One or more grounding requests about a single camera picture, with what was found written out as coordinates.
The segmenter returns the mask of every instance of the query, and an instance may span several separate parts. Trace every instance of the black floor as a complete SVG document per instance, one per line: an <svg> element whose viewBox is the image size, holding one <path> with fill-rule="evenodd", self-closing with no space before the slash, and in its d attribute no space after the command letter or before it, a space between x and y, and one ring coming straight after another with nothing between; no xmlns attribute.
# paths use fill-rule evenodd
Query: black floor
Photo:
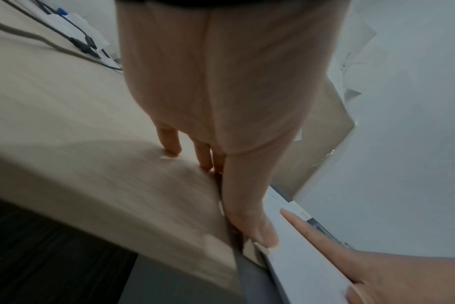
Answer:
<svg viewBox="0 0 455 304"><path fill-rule="evenodd" d="M2 304L116 304L136 257L0 200Z"/></svg>

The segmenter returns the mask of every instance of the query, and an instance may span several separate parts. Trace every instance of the hand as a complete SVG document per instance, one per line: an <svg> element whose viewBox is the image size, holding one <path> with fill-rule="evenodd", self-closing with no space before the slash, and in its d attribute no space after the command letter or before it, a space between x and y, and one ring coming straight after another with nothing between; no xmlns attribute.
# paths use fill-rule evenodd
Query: hand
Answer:
<svg viewBox="0 0 455 304"><path fill-rule="evenodd" d="M281 214L354 283L346 295L350 304L455 304L455 258L347 249L295 214Z"/></svg>
<svg viewBox="0 0 455 304"><path fill-rule="evenodd" d="M278 236L262 198L324 81L347 3L116 4L125 79L160 142L176 156L178 131L188 134L200 166L223 173L228 219L267 247Z"/></svg>

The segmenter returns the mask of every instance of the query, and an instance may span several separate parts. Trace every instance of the black connector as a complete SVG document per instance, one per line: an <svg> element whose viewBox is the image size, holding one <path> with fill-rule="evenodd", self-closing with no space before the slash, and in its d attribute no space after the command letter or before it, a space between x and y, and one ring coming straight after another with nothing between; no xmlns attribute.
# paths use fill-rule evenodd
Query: black connector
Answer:
<svg viewBox="0 0 455 304"><path fill-rule="evenodd" d="M81 50L81 52L83 52L85 54L88 54L88 55L91 55L93 57L96 57L98 59L101 59L101 56L99 56L99 54L96 53L96 51L91 49L91 47L89 45L87 45L86 43L82 42L81 40L73 38L73 37L69 37L69 41L71 41L72 45L74 45L76 48Z"/></svg>

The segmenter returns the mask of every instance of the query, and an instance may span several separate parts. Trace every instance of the human hand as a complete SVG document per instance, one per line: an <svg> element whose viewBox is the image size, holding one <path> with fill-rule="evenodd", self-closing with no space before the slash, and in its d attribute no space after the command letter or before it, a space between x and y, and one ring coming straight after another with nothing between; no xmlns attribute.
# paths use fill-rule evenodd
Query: human hand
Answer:
<svg viewBox="0 0 455 304"><path fill-rule="evenodd" d="M172 156L178 131L223 173L230 222L278 243L262 198L324 81L345 0L216 9L117 3L125 79Z"/></svg>
<svg viewBox="0 0 455 304"><path fill-rule="evenodd" d="M455 304L455 258L427 258L348 249L295 214L281 214L354 283L350 304Z"/></svg>

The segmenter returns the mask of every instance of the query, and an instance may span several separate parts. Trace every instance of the blue object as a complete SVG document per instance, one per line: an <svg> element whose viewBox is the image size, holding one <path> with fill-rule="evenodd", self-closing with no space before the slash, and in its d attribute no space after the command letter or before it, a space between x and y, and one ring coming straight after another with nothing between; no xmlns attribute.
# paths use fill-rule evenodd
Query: blue object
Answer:
<svg viewBox="0 0 455 304"><path fill-rule="evenodd" d="M57 9L56 12L59 15L61 15L61 16L67 16L68 15L68 13L65 10L61 9L61 8Z"/></svg>

